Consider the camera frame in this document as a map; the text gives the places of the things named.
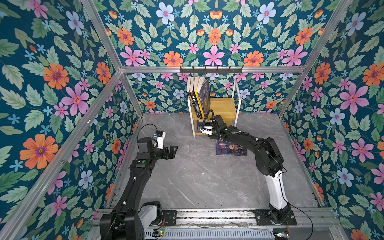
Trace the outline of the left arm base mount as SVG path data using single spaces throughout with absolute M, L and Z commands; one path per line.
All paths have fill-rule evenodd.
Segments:
M 150 223 L 145 224 L 144 227 L 174 227 L 177 221 L 176 210 L 156 210 L 155 217 L 153 218 L 153 213 L 150 213 L 149 218 L 145 218 L 145 220 L 152 220 Z

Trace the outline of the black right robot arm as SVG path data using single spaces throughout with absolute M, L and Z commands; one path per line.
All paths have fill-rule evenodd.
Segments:
M 223 140 L 239 145 L 255 156 L 258 171 L 265 176 L 270 195 L 270 219 L 279 225 L 289 214 L 291 206 L 286 198 L 282 174 L 284 158 L 272 138 L 257 138 L 241 131 L 235 126 L 227 126 L 220 115 L 211 117 L 211 129 L 208 129 L 210 139 Z

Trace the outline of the yellow cartoon book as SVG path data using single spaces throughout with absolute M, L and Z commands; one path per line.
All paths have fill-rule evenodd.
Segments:
M 204 114 L 203 106 L 202 106 L 202 103 L 201 103 L 201 100 L 200 100 L 200 97 L 199 97 L 199 91 L 198 91 L 199 82 L 200 82 L 200 77 L 195 77 L 194 91 L 195 91 L 196 99 L 198 101 L 198 104 L 199 104 L 199 107 L 200 107 L 201 116 L 202 116 L 200 119 L 203 119 L 205 117 L 205 114 Z

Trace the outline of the navy book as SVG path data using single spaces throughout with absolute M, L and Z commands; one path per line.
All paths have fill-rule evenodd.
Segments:
M 196 130 L 196 133 L 199 135 L 201 135 L 201 134 L 204 134 L 203 132 L 202 132 L 202 129 L 203 129 L 203 121 L 199 121 L 199 120 L 197 120 L 196 121 L 196 128 L 197 128 L 197 130 Z

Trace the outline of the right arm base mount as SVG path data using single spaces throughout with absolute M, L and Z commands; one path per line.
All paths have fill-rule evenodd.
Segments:
M 271 210 L 252 210 L 255 214 L 258 226 L 296 226 L 295 215 L 292 210 L 284 211 L 271 211 Z

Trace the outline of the purple portrait book top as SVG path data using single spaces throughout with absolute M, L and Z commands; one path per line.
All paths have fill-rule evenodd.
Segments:
M 202 117 L 204 119 L 211 106 L 209 81 L 205 77 L 200 77 L 198 96 L 201 105 Z

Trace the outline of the purple book underneath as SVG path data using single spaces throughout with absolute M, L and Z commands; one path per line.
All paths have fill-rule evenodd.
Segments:
M 247 156 L 247 149 L 240 145 L 223 141 L 216 140 L 216 154 L 222 156 Z

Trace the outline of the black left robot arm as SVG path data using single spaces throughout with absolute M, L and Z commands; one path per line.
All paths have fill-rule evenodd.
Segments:
M 145 137 L 137 141 L 138 153 L 130 166 L 126 188 L 117 205 L 100 220 L 102 240 L 144 240 L 148 227 L 162 219 L 161 204 L 140 201 L 158 160 L 174 159 L 178 146 L 163 146 L 163 137 Z

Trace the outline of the black wolf cover book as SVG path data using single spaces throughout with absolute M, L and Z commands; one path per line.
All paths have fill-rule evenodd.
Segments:
M 195 78 L 191 77 L 191 95 L 192 95 L 192 99 L 193 99 L 193 107 L 195 109 L 195 113 L 196 113 L 198 119 L 200 119 L 202 116 L 201 116 L 200 107 L 199 107 L 198 101 L 196 99 L 195 91 L 194 91 L 194 83 L 195 83 Z

